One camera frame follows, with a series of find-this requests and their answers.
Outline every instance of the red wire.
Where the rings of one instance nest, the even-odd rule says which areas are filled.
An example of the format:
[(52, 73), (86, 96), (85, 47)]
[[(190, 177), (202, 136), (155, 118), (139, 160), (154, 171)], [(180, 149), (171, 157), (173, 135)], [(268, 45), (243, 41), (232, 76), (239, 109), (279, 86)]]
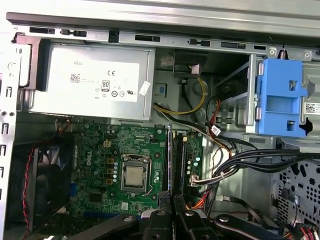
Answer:
[(32, 157), (34, 155), (34, 147), (32, 147), (31, 152), (28, 157), (28, 161), (26, 162), (25, 165), (25, 172), (24, 172), (24, 187), (23, 187), (23, 197), (22, 197), (22, 207), (23, 207), (23, 216), (24, 216), (24, 221), (26, 224), (26, 230), (24, 233), (23, 240), (26, 240), (29, 234), (29, 227), (30, 227), (30, 222), (29, 222), (29, 213), (28, 213), (28, 204), (27, 204), (27, 189), (28, 189), (28, 183), (29, 183), (29, 167), (32, 162)]
[(306, 231), (302, 227), (300, 227), (300, 229), (303, 232), (303, 235), (305, 235), (307, 239), (310, 239), (309, 235), (306, 233)]
[(306, 228), (306, 229), (307, 229), (307, 231), (308, 231), (308, 233), (309, 233), (310, 240), (315, 240), (315, 239), (314, 239), (314, 235), (312, 234), (312, 232), (310, 231), (310, 229), (309, 229), (309, 228)]

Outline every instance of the small white label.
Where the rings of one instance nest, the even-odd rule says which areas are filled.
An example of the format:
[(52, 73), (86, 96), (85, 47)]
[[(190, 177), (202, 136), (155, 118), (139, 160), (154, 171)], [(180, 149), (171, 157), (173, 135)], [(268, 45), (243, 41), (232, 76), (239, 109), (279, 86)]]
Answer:
[(129, 209), (128, 207), (129, 207), (129, 203), (127, 203), (127, 202), (121, 203), (121, 210), (127, 211)]
[(320, 103), (316, 102), (305, 102), (304, 113), (311, 115), (320, 115)]
[(138, 63), (80, 59), (68, 66), (70, 71), (67, 77), (70, 80), (66, 89), (78, 94), (79, 98), (118, 102), (138, 100)]
[(221, 133), (221, 130), (217, 128), (215, 125), (211, 127), (211, 131), (213, 132), (214, 135), (218, 136)]
[(145, 96), (150, 87), (150, 82), (144, 81), (142, 87), (140, 88), (139, 94)]

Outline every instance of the yellow wire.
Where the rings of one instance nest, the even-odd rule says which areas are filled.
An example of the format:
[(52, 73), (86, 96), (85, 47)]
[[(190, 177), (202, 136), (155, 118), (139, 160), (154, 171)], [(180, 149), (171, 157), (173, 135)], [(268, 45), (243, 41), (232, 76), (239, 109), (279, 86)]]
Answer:
[(204, 104), (205, 99), (206, 99), (204, 83), (203, 83), (203, 81), (202, 81), (202, 79), (200, 77), (198, 77), (197, 80), (199, 81), (199, 84), (201, 86), (202, 96), (201, 96), (200, 102), (198, 103), (198, 105), (194, 109), (189, 110), (189, 111), (171, 111), (171, 110), (167, 110), (167, 109), (164, 109), (162, 107), (159, 107), (157, 105), (153, 105), (153, 107), (155, 109), (159, 110), (160, 112), (163, 112), (163, 113), (166, 113), (166, 114), (184, 115), (184, 114), (192, 114), (192, 113), (194, 113), (195, 111), (197, 111), (198, 109), (200, 109), (202, 107), (202, 105)]

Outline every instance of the metal frame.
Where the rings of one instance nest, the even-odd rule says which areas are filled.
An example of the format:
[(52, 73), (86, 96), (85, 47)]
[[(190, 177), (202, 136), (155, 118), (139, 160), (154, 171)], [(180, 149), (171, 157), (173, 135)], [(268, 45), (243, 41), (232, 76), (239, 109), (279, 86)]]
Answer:
[[(63, 29), (68, 29), (70, 31), (82, 30), (87, 32), (87, 37), (78, 37), (73, 35), (62, 35), (61, 27), (52, 27), (43, 25), (37, 25), (38, 27), (47, 27), (50, 29), (55, 29), (55, 34), (45, 34), (45, 33), (34, 33), (30, 32), (31, 25), (15, 25), (14, 29), (16, 33), (22, 33), (26, 36), (42, 37), (44, 39), (62, 40), (62, 41), (76, 41), (76, 43), (81, 43), (82, 41), (96, 42), (96, 43), (109, 43), (109, 31), (108, 30), (94, 30), (94, 29), (84, 29), (76, 27), (64, 27)], [(246, 55), (257, 55), (257, 56), (267, 56), (268, 58), (277, 58), (279, 52), (283, 49), (283, 45), (278, 44), (265, 44), (251, 43), (246, 41), (229, 41), (220, 40), (214, 38), (196, 38), (197, 41), (208, 41), (209, 46), (202, 46), (200, 44), (190, 44), (190, 39), (194, 37), (189, 36), (179, 36), (179, 35), (168, 35), (168, 34), (152, 34), (134, 31), (119, 31), (118, 33), (117, 45), (125, 46), (137, 46), (137, 47), (155, 47), (155, 48), (175, 48), (175, 49), (190, 49), (199, 51), (209, 51), (209, 52), (222, 52), (222, 53), (234, 53), (234, 54), (246, 54)], [(136, 35), (144, 36), (157, 36), (160, 37), (159, 42), (155, 41), (142, 41), (136, 40)], [(224, 47), (223, 44), (239, 44), (245, 45), (244, 48), (233, 48)], [(286, 46), (287, 54), (291, 60), (300, 60), (304, 62), (310, 61), (320, 61), (320, 55), (318, 55), (318, 49), (304, 48), (304, 47), (292, 47)]]
[(30, 56), (31, 46), (13, 44), (10, 45), (6, 56), (6, 68), (3, 73), (1, 85), (1, 110), (0, 110), (0, 239), (3, 239), (7, 208), (7, 195), (11, 156), (16, 133), (17, 98), (20, 80), (22, 59)]
[(117, 0), (37, 1), (12, 4), (8, 11), (88, 20), (193, 26), (256, 33), (319, 37), (320, 2), (289, 0)]

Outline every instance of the cable bundle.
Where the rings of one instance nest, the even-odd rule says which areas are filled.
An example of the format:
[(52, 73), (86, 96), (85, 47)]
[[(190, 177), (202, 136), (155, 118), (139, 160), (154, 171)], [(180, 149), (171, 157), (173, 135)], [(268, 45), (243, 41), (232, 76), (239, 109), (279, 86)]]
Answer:
[[(258, 163), (247, 161), (247, 159), (253, 158), (265, 158), (265, 157), (280, 157), (280, 156), (294, 156), (293, 158), (282, 161), (279, 163)], [(320, 154), (310, 154), (299, 152), (299, 150), (292, 149), (260, 149), (245, 151), (234, 155), (229, 160), (221, 164), (212, 178), (201, 180), (203, 182), (197, 182), (198, 185), (208, 185), (208, 188), (201, 192), (201, 194), (206, 194), (206, 200), (204, 203), (204, 213), (209, 217), (212, 209), (213, 202), (216, 198), (217, 190), (219, 187), (219, 182), (227, 177), (236, 174), (240, 169), (251, 168), (253, 170), (262, 173), (277, 173), (285, 170), (286, 168), (304, 160), (312, 160), (320, 158)]]

